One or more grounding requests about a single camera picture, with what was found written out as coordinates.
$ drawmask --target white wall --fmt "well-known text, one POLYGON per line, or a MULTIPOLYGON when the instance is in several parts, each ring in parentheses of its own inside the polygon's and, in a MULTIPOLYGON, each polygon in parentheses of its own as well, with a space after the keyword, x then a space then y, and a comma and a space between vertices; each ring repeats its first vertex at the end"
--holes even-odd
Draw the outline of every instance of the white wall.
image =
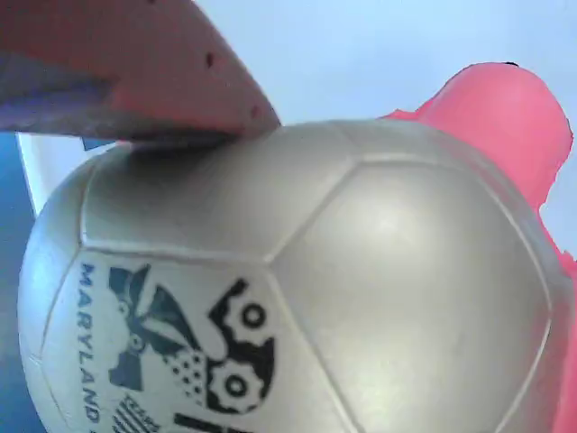
MULTIPOLYGON (((285 123, 416 108, 471 63, 539 75, 577 131, 573 0, 197 0, 285 123)), ((577 256, 577 152, 542 216, 577 256)))

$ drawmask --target ball panel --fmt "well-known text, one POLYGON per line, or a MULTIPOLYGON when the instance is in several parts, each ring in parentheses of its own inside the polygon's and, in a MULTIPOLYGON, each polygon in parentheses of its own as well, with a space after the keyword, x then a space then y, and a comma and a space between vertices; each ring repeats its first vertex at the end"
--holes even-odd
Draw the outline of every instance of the ball panel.
POLYGON ((97 159, 74 171, 52 194, 32 230, 20 274, 19 331, 40 356, 50 309, 79 243, 84 191, 97 159))
POLYGON ((42 372, 41 360, 35 357, 26 342, 20 340, 24 375, 34 407, 48 433, 65 433, 69 431, 62 418, 58 403, 50 392, 42 372))
POLYGON ((353 165, 352 153, 330 124, 281 128, 211 150, 110 152, 87 194, 85 242, 261 260, 314 211, 353 165))
POLYGON ((427 162, 459 168, 463 161, 455 154, 467 153, 471 146, 419 122, 389 119, 334 122, 365 162, 427 162))
POLYGON ((572 291, 572 282, 560 277, 556 272, 546 274, 553 303, 551 328, 535 370, 527 377, 527 388, 519 395, 518 405, 502 420, 499 431, 503 433, 554 431, 557 405, 552 401, 559 396, 563 376, 552 373, 563 370, 574 324, 574 301, 572 296, 567 296, 567 292, 572 291))
POLYGON ((165 429, 180 414, 256 433, 347 431, 271 281, 242 264, 81 251, 42 353, 72 431, 90 417, 112 431, 126 396, 165 429))
POLYGON ((367 432, 492 431, 550 315, 508 217, 438 166, 360 167, 273 271, 367 432))

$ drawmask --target red object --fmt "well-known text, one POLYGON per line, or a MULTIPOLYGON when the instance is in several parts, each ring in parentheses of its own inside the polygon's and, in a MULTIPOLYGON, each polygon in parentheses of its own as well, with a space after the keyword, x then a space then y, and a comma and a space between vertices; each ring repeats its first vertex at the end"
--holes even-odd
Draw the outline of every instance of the red object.
MULTIPOLYGON (((513 180, 539 221, 539 208, 572 146, 569 123, 545 83, 505 63, 463 69, 417 111, 397 110, 385 117, 427 124, 485 153, 513 180)), ((541 224, 577 289, 577 263, 559 251, 541 224)), ((577 432, 575 329, 554 433, 577 432)))
POLYGON ((131 139, 153 129, 254 136, 278 126, 190 0, 2 1, 0 129, 131 139), (89 79, 109 89, 70 94, 89 79))

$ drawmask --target black graphic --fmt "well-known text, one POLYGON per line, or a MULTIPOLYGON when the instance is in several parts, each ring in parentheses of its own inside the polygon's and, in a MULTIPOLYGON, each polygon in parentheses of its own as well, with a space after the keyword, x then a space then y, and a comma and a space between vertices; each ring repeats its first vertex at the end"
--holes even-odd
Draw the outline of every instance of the black graphic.
POLYGON ((203 421, 202 419, 196 419, 188 417, 181 413, 177 413, 174 416, 174 423, 177 426, 190 428, 196 432, 206 432, 206 433, 250 433, 247 431, 237 430, 235 428, 219 426, 218 424, 213 424, 212 422, 203 421))
POLYGON ((150 265, 137 272, 112 268, 109 288, 130 331, 110 382, 143 391, 141 356, 150 347, 172 372, 183 396, 222 413, 246 413, 266 398, 274 372, 274 338, 266 309, 252 298, 250 285, 238 279, 208 312, 206 320, 221 333, 225 359, 212 359, 198 343, 184 312, 161 285, 147 311, 139 311, 150 265))
POLYGON ((124 397, 113 414, 114 433, 159 433, 160 426, 130 396, 124 397))

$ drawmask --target silver soccer ball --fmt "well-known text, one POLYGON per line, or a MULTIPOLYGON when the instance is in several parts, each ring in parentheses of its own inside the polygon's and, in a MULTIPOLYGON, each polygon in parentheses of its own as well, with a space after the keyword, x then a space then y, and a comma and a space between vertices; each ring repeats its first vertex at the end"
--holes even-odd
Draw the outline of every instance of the silver soccer ball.
POLYGON ((549 433, 572 306, 492 163, 379 120, 92 160, 19 314, 50 433, 549 433))

